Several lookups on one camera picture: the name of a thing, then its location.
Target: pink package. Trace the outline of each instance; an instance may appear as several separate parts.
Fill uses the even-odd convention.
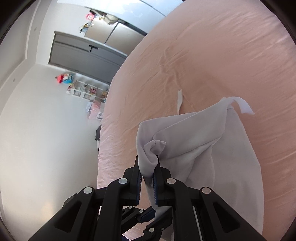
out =
[[[100,112],[100,107],[101,107],[101,102],[94,100],[92,107],[91,107],[91,112],[89,114],[90,120],[96,119],[98,113]]]

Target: white fabric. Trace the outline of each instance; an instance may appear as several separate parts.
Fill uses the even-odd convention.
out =
[[[178,91],[178,100],[177,100],[177,113],[178,115],[180,114],[180,108],[181,105],[183,103],[183,94],[182,94],[182,90]]]
[[[139,168],[156,215],[152,175],[158,163],[187,186],[212,188],[259,233],[263,229],[264,197],[261,168],[237,113],[254,114],[239,97],[223,98],[195,113],[140,123],[136,147]]]

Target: bed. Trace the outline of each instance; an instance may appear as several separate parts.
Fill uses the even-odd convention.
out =
[[[282,22],[259,0],[187,0],[160,22],[111,83],[98,188],[133,166],[140,122],[177,114],[178,90],[181,114],[239,96],[255,112],[240,118],[262,170],[263,236],[279,241],[296,217],[296,46],[292,22],[277,13]],[[140,207],[148,206],[142,188]]]

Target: cabinet door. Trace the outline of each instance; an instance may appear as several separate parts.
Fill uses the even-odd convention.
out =
[[[65,36],[56,34],[54,38],[55,43],[63,43],[72,47],[80,48],[82,50],[90,51],[89,43],[82,38],[73,38],[72,36]]]
[[[110,84],[121,64],[72,46],[55,43],[50,64],[89,76]]]
[[[99,20],[99,18],[96,17],[88,28],[85,37],[104,44],[117,24],[118,23],[108,25],[103,19]]]
[[[123,62],[126,59],[126,56],[123,56],[121,54],[116,54],[114,52],[108,51],[108,49],[105,49],[103,47],[104,46],[102,46],[102,48],[100,48],[100,47],[93,47],[90,52],[92,54],[100,57],[100,58],[109,60],[109,61],[111,61],[111,62],[113,62],[115,64],[118,64],[118,65],[122,65],[123,64]]]
[[[143,38],[142,34],[119,23],[107,40],[106,45],[129,55]]]

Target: shelf unit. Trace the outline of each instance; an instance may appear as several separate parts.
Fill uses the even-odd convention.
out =
[[[104,100],[104,98],[101,98],[103,91],[104,90],[99,87],[76,80],[72,84],[70,94],[88,101],[92,101],[94,99]]]

